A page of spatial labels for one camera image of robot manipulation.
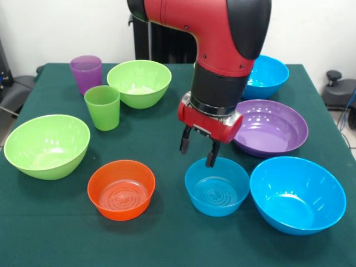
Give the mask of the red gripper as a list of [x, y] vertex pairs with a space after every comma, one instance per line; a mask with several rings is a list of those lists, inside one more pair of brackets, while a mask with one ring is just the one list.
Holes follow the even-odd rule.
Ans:
[[186, 154], [192, 129], [212, 139], [212, 149], [206, 157], [206, 167], [214, 167], [220, 143], [229, 143], [236, 136], [243, 122], [242, 114], [234, 111], [226, 117], [212, 117], [197, 110], [190, 102], [191, 93], [185, 93], [180, 101], [178, 117], [186, 127], [183, 130], [180, 152]]

